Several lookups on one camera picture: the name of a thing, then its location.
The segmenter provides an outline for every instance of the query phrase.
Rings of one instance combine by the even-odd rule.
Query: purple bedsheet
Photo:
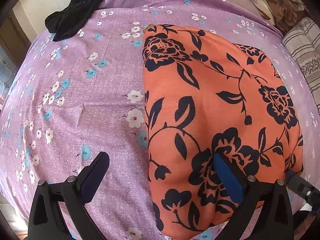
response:
[[[53,42],[54,35],[43,31],[6,99],[0,119],[0,187],[25,218],[39,179],[62,182],[105,151],[110,168],[86,206],[97,226],[109,240],[164,239],[152,210],[142,118],[142,30],[151,23],[192,26],[262,49],[296,108],[304,137],[302,176],[320,186],[319,114],[279,31],[225,0],[105,0],[74,37]],[[302,199],[292,193],[290,198],[293,211],[299,210]],[[200,237],[214,239],[221,227]]]

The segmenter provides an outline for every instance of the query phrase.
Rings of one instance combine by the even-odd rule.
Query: orange floral cloth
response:
[[[237,204],[213,169],[215,153],[263,182],[303,171],[295,109],[263,51],[156,25],[143,57],[148,180],[163,234],[187,240],[232,216]]]

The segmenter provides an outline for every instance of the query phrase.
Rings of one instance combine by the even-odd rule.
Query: purple floral fabric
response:
[[[225,0],[105,0],[74,37],[53,42],[47,30],[37,37],[1,112],[0,187],[25,218],[39,179],[62,182],[105,151],[110,168],[86,205],[102,233],[110,240],[170,239],[156,228],[147,180],[142,30],[148,24],[192,26],[262,49],[296,108],[303,177],[320,186],[319,114],[278,30]],[[290,198],[299,210],[302,199]],[[63,205],[62,211],[80,239]],[[222,227],[196,239],[214,239]]]

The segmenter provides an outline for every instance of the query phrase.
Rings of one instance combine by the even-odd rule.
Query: metal screw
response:
[[[256,181],[256,177],[253,176],[253,175],[249,175],[248,176],[248,181],[255,182]]]
[[[284,181],[283,181],[282,179],[278,179],[277,182],[278,182],[278,184],[279,184],[280,186],[283,186],[283,185],[284,185]]]
[[[44,179],[41,179],[38,181],[38,185],[39,186],[43,186],[45,184],[45,180]]]
[[[77,177],[72,175],[72,176],[67,178],[67,181],[68,182],[74,182],[76,179],[77,179]]]

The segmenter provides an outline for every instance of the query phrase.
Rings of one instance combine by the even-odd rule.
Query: striped fabric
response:
[[[282,40],[304,73],[320,112],[320,29],[310,19],[303,18]]]

